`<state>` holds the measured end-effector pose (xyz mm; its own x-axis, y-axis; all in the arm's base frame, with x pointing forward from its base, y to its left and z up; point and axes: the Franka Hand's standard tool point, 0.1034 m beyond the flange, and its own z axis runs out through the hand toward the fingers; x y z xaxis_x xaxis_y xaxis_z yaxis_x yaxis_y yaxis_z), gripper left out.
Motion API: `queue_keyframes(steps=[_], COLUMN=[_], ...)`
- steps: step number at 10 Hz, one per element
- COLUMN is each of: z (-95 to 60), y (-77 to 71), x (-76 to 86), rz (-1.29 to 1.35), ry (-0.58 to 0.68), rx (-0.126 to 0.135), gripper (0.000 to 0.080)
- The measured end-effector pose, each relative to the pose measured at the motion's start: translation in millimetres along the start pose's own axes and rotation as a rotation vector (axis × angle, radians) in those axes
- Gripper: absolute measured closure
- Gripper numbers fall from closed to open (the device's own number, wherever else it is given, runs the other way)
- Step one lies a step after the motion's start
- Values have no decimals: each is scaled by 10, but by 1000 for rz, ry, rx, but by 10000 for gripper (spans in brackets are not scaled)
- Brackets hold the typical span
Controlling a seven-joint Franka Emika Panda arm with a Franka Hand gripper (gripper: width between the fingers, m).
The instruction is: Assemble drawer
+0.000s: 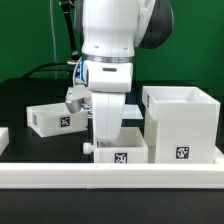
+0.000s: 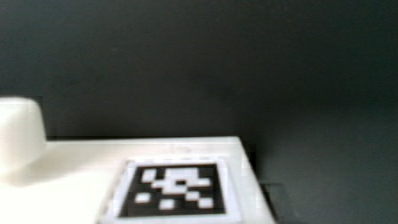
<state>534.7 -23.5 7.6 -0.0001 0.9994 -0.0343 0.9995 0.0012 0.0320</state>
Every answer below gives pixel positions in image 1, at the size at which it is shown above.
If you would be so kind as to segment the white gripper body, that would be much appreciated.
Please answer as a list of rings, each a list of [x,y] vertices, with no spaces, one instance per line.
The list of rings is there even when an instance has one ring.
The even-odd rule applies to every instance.
[[[98,142],[118,139],[126,94],[131,91],[131,63],[84,62],[84,74],[92,93],[94,138]]]

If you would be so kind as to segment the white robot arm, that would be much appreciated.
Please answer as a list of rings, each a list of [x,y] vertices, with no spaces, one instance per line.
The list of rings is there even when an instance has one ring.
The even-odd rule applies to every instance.
[[[135,50],[155,49],[169,38],[173,10],[170,0],[76,0],[75,8],[84,77],[92,93],[94,138],[113,142],[132,88]]]

